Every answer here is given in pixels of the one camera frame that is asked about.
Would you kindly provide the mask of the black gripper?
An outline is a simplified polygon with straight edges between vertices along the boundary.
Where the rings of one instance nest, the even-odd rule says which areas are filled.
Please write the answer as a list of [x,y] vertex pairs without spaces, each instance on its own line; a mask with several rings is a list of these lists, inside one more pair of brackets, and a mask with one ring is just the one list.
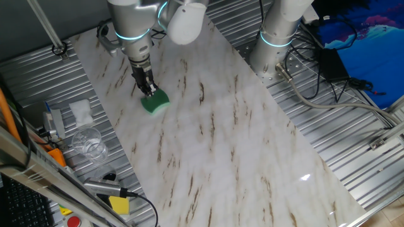
[[158,90],[158,86],[154,83],[150,57],[143,60],[130,57],[129,62],[133,71],[132,77],[136,80],[138,88],[142,88],[145,96],[152,96]]

